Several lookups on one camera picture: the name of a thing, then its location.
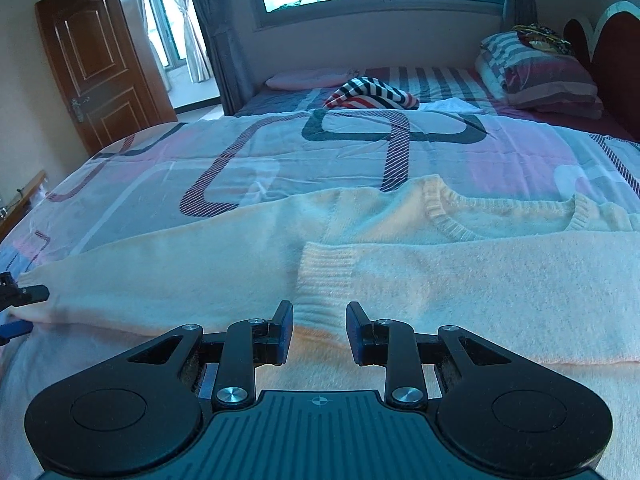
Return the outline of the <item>grey left curtain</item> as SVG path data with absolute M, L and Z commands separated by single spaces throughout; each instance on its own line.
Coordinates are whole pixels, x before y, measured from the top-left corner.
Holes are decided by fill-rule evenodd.
M 253 96 L 246 56 L 233 26 L 232 0 L 193 0 L 224 114 L 235 115 Z

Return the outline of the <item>cream knit sweater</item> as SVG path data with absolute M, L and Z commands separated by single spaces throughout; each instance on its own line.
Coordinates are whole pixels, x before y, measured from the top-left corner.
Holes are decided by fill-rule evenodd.
M 21 277 L 35 323 L 155 336 L 221 330 L 282 300 L 307 338 L 341 344 L 345 308 L 417 330 L 459 325 L 541 363 L 639 357 L 639 218 L 583 195 L 473 198 L 436 176 L 334 188 L 120 240 Z

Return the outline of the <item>pink flat pillow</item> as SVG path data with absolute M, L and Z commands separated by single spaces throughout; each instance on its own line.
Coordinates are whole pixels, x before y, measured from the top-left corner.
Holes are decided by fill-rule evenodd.
M 290 70 L 273 75 L 265 81 L 271 90 L 302 91 L 314 88 L 339 87 L 352 77 L 360 75 L 356 68 L 315 68 Z

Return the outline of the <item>wooden side furniture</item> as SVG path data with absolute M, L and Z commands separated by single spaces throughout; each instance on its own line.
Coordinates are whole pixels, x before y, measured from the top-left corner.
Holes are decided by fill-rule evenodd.
M 16 191 L 16 195 L 7 205 L 1 206 L 0 240 L 4 240 L 29 213 L 35 203 L 36 196 L 43 190 L 47 174 L 40 170 L 35 177 Z

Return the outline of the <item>patterned pastel bed quilt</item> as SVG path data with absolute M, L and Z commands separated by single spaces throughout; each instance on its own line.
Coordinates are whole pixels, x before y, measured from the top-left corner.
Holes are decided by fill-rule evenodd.
M 1 266 L 22 275 L 127 238 L 213 219 L 246 206 L 334 188 L 391 193 L 441 178 L 473 198 L 552 200 L 583 195 L 639 218 L 634 142 L 485 114 L 313 110 L 152 127 L 104 148 L 71 174 L 1 245 Z M 85 324 L 35 323 L 1 351 L 1 474 L 35 479 L 24 433 L 44 388 L 155 336 Z M 610 364 L 541 363 L 600 394 L 614 434 L 599 470 L 639 474 L 639 358 Z M 304 336 L 295 321 L 288 362 L 264 367 L 267 389 L 371 389 L 378 367 L 341 344 Z

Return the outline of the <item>striped purple pillow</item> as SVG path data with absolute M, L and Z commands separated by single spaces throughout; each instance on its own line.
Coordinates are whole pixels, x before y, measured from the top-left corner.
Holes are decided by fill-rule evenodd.
M 491 95 L 512 108 L 589 119 L 602 116 L 597 85 L 577 58 L 526 46 L 516 32 L 483 39 L 475 68 Z

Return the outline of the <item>red heart-shaped headboard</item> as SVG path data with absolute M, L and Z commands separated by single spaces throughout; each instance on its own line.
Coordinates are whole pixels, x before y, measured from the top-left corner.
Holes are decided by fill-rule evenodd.
M 639 139 L 639 7 L 623 0 L 608 6 L 594 26 L 577 15 L 563 28 L 578 61 L 591 75 L 605 111 Z

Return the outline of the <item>white sheer curtain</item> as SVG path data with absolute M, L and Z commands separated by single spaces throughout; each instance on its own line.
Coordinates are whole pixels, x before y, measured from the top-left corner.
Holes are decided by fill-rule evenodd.
M 213 78 L 192 0 L 138 0 L 152 55 L 167 90 L 167 74 L 185 67 L 192 84 Z

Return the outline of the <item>striped folded garment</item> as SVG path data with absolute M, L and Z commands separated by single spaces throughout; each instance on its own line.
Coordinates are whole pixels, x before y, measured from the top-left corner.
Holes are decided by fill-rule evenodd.
M 388 108 L 389 110 L 417 110 L 420 100 L 405 90 L 397 89 L 378 78 L 358 76 L 346 81 L 324 102 L 334 108 Z

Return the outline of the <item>striped bed sheet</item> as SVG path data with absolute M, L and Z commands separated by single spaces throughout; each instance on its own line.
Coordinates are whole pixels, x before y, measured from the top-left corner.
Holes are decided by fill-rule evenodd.
M 382 67 L 368 68 L 364 73 L 414 94 L 422 103 L 458 98 L 487 114 L 545 122 L 549 125 L 615 136 L 629 141 L 638 139 L 608 112 L 603 112 L 598 119 L 592 119 L 567 114 L 541 113 L 536 110 L 519 110 L 507 106 L 491 95 L 475 70 L 448 67 Z M 333 87 L 293 91 L 265 86 L 236 114 L 246 116 L 313 110 L 320 107 L 334 91 Z

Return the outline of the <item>dark patterned item on pillow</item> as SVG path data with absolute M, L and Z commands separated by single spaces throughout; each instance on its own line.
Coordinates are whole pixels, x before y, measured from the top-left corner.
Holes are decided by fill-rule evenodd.
M 539 24 L 514 25 L 512 30 L 525 47 L 550 54 L 575 55 L 572 44 L 549 27 Z

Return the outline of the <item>brown wooden door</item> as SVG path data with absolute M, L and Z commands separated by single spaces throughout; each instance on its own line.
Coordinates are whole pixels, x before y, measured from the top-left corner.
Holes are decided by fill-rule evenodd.
M 87 153 L 175 122 L 136 0 L 40 0 L 40 37 Z

